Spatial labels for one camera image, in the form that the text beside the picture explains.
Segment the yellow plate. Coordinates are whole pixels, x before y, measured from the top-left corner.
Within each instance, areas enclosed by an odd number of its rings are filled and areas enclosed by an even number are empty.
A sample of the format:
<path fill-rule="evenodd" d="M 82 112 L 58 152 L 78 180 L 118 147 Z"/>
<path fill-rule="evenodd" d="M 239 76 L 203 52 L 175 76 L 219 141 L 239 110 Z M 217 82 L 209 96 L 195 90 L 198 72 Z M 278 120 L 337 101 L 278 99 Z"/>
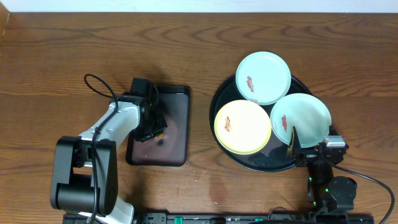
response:
<path fill-rule="evenodd" d="M 248 100 L 234 100 L 222 106 L 213 127 L 219 143 L 229 152 L 240 155 L 260 151 L 272 134 L 267 112 Z"/>

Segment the green and orange sponge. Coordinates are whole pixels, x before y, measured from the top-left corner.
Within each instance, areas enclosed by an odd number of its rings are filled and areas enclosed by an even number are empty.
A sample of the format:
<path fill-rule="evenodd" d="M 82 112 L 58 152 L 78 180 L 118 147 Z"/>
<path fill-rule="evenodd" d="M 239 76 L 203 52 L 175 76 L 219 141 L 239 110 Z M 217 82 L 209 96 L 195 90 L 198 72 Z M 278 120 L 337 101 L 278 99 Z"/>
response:
<path fill-rule="evenodd" d="M 164 134 L 160 134 L 160 135 L 156 136 L 154 139 L 157 141 L 160 141 L 160 140 L 163 140 L 163 138 L 164 138 Z"/>

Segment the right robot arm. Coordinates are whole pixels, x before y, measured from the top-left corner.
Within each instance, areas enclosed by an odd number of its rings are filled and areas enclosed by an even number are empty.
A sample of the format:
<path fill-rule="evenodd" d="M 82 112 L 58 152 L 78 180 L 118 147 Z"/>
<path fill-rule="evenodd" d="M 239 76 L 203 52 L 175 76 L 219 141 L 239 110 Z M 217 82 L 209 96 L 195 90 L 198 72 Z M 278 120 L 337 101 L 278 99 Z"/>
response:
<path fill-rule="evenodd" d="M 348 222 L 348 212 L 354 209 L 357 183 L 344 176 L 335 176 L 333 166 L 343 161 L 348 144 L 341 136 L 328 135 L 316 146 L 303 148 L 296 128 L 292 128 L 287 156 L 297 167 L 308 169 L 307 197 L 314 204 L 308 219 L 315 222 Z"/>

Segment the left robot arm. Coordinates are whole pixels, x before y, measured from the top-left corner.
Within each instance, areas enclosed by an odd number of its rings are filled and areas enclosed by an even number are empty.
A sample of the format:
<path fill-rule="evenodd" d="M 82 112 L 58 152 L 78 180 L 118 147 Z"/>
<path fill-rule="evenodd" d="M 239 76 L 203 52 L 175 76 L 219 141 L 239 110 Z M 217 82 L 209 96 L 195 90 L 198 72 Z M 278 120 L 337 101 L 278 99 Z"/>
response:
<path fill-rule="evenodd" d="M 134 207 L 118 195 L 117 150 L 131 133 L 146 141 L 166 127 L 160 96 L 115 96 L 102 117 L 78 136 L 55 146 L 50 204 L 82 215 L 87 223 L 132 223 Z"/>

